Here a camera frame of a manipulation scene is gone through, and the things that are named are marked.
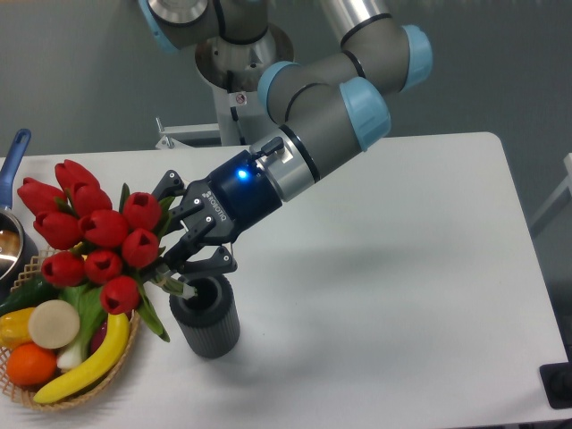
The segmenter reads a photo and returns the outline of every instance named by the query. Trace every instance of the yellow banana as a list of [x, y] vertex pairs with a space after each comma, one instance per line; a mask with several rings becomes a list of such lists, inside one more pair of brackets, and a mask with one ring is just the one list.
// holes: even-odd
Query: yellow banana
[[107, 334], [99, 349], [82, 364], [42, 387], [34, 396], [34, 401], [38, 404], [51, 404], [96, 382], [122, 356], [129, 339], [129, 331], [129, 319], [126, 315], [108, 315]]

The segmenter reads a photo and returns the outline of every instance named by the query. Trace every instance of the saucepan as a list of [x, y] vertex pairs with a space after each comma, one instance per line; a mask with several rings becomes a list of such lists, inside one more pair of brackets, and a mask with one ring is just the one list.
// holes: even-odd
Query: saucepan
[[38, 248], [12, 214], [14, 177], [30, 139], [29, 130], [16, 133], [0, 170], [0, 303], [10, 293], [18, 273], [38, 254]]

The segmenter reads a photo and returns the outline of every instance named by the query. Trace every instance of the blue joint cap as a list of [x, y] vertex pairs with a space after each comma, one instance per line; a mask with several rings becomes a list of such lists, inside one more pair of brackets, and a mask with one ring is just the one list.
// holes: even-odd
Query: blue joint cap
[[405, 90], [429, 77], [433, 68], [433, 50], [426, 34], [419, 27], [404, 25], [402, 28], [409, 39], [409, 72], [402, 89]]
[[139, 1], [139, 8], [143, 12], [143, 16], [145, 16], [145, 20], [147, 21], [147, 25], [151, 29], [151, 33], [153, 33], [153, 37], [157, 44], [163, 49], [166, 53], [172, 54], [173, 52], [177, 52], [177, 49], [171, 41], [167, 38], [167, 36], [161, 31], [159, 24], [155, 21], [155, 17], [151, 13], [149, 9], [149, 5], [147, 4], [147, 0], [138, 0]]
[[357, 141], [366, 152], [390, 132], [390, 111], [379, 91], [364, 78], [353, 78], [340, 84], [340, 91]]
[[260, 105], [266, 110], [268, 114], [268, 91], [270, 91], [270, 87], [272, 86], [272, 82], [276, 75], [282, 70], [284, 67], [288, 67], [291, 65], [299, 65], [297, 63], [293, 63], [291, 61], [279, 61], [278, 63], [272, 64], [270, 67], [266, 69], [263, 75], [260, 77], [258, 81], [258, 101], [260, 101]]

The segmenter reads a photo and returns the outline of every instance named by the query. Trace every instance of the red tulip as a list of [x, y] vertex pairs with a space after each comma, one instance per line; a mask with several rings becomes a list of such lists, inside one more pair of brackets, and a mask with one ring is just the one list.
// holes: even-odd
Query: red tulip
[[83, 238], [78, 220], [71, 214], [61, 212], [41, 212], [36, 216], [34, 228], [53, 248], [67, 250]]
[[129, 233], [129, 224], [115, 210], [94, 210], [79, 224], [85, 239], [102, 248], [117, 248]]
[[146, 192], [135, 192], [127, 198], [123, 215], [131, 228], [151, 231], [161, 218], [161, 206], [156, 198]]
[[46, 185], [41, 181], [24, 178], [24, 184], [17, 190], [22, 202], [34, 215], [40, 212], [57, 212], [56, 198], [66, 200], [65, 194], [55, 186]]
[[105, 248], [94, 250], [86, 259], [86, 275], [97, 284], [104, 284], [122, 273], [123, 261], [116, 253]]
[[122, 257], [127, 264], [143, 268], [156, 260], [159, 254], [159, 239], [152, 232], [138, 228], [122, 244]]
[[120, 275], [105, 284], [99, 295], [101, 307], [110, 315], [127, 313], [139, 305], [137, 282], [132, 277]]
[[74, 183], [71, 188], [71, 201], [79, 217], [91, 215], [94, 210], [111, 210], [111, 199], [100, 188], [82, 182]]
[[83, 258], [69, 251], [56, 253], [44, 260], [42, 274], [54, 286], [77, 286], [85, 277]]
[[99, 181], [86, 167], [81, 164], [66, 159], [63, 163], [55, 165], [55, 178], [62, 189], [72, 189], [77, 182], [87, 183], [99, 188]]

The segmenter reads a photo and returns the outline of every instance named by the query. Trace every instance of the woven basket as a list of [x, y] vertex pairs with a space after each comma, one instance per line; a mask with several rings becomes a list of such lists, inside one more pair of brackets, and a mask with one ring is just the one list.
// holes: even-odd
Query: woven basket
[[[18, 280], [14, 282], [14, 286], [12, 290], [19, 288], [25, 281], [32, 278], [34, 275], [40, 273], [40, 268], [42, 266], [42, 262], [45, 258], [53, 255], [55, 251], [53, 250], [41, 250], [39, 252], [38, 257], [33, 257], [32, 260], [28, 265], [24, 267], [24, 272], [20, 273], [18, 276]], [[56, 402], [54, 404], [46, 404], [41, 405], [34, 402], [33, 398], [38, 389], [22, 389], [19, 386], [14, 385], [9, 379], [8, 375], [6, 375], [6, 362], [8, 357], [10, 356], [10, 350], [4, 347], [0, 347], [0, 391], [7, 397], [9, 397], [12, 402], [17, 404], [22, 404], [22, 406], [26, 408], [36, 409], [39, 411], [46, 411], [46, 412], [53, 412], [53, 411], [62, 411], [69, 408], [77, 407], [78, 405], [84, 404], [88, 400], [95, 398], [99, 393], [104, 391], [114, 380], [115, 376], [121, 370], [123, 364], [127, 356], [130, 354], [130, 351], [133, 347], [133, 343], [135, 341], [135, 337], [139, 330], [139, 315], [137, 313], [133, 313], [133, 317], [131, 318], [131, 330], [129, 340], [127, 342], [127, 347], [123, 352], [123, 355], [112, 368], [112, 370], [107, 373], [105, 378], [101, 380], [93, 389], [87, 392], [79, 393], [77, 395], [71, 396], [62, 400], [60, 402]]]

